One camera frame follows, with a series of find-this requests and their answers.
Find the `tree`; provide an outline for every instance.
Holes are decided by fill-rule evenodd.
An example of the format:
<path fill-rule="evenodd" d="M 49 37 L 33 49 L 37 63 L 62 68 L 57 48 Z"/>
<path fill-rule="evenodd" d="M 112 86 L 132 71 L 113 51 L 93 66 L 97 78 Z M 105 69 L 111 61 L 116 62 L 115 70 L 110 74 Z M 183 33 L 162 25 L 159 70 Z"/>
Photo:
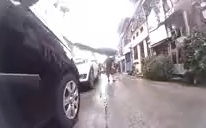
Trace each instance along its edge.
<path fill-rule="evenodd" d="M 194 84 L 206 82 L 206 33 L 194 33 L 185 41 L 184 50 L 187 79 Z"/>

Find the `car wheel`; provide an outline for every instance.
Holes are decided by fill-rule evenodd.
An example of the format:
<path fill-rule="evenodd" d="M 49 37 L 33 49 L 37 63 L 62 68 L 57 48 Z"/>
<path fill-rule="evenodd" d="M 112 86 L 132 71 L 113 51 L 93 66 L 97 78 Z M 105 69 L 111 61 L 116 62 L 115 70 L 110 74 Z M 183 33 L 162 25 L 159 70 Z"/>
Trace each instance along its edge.
<path fill-rule="evenodd" d="M 88 79 L 89 86 L 94 88 L 94 70 L 90 70 L 89 79 Z"/>
<path fill-rule="evenodd" d="M 78 120 L 80 93 L 78 80 L 66 75 L 56 90 L 56 119 L 62 128 L 72 128 Z"/>

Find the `asphalt road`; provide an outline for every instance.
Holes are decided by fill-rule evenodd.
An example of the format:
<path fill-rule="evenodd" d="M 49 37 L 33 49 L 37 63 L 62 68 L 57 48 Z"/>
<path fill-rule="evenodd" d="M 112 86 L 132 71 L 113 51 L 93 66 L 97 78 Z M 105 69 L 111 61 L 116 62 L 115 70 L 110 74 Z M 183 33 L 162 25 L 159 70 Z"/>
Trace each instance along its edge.
<path fill-rule="evenodd" d="M 82 89 L 75 128 L 206 128 L 206 88 L 104 75 Z"/>

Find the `car body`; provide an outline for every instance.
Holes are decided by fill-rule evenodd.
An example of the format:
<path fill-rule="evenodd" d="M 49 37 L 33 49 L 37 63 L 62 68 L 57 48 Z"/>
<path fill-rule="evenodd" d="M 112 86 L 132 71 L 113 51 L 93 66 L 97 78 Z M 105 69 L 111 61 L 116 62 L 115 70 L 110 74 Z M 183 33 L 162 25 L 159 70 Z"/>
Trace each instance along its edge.
<path fill-rule="evenodd" d="M 94 87 L 94 82 L 99 77 L 99 63 L 97 59 L 92 56 L 89 58 L 75 58 L 75 64 L 78 68 L 80 82 L 89 83 L 91 87 Z"/>
<path fill-rule="evenodd" d="M 0 0 L 0 74 L 40 77 L 35 87 L 25 84 L 7 92 L 1 88 L 5 92 L 0 93 L 4 94 L 0 98 L 0 117 L 4 118 L 0 119 L 0 128 L 6 128 L 3 124 L 9 128 L 40 127 L 52 119 L 61 127 L 71 128 L 78 119 L 79 73 L 71 49 L 61 33 L 32 8 L 37 1 Z M 28 126 L 14 121 L 20 117 Z"/>

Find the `white car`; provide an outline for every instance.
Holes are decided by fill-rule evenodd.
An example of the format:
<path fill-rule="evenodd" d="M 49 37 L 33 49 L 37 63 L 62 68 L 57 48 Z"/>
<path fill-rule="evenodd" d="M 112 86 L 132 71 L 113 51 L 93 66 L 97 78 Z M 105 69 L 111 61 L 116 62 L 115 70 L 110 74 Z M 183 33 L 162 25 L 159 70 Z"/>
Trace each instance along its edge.
<path fill-rule="evenodd" d="M 99 64 L 95 58 L 76 58 L 75 64 L 78 68 L 80 82 L 88 83 L 91 88 L 94 88 L 95 81 L 99 77 Z"/>

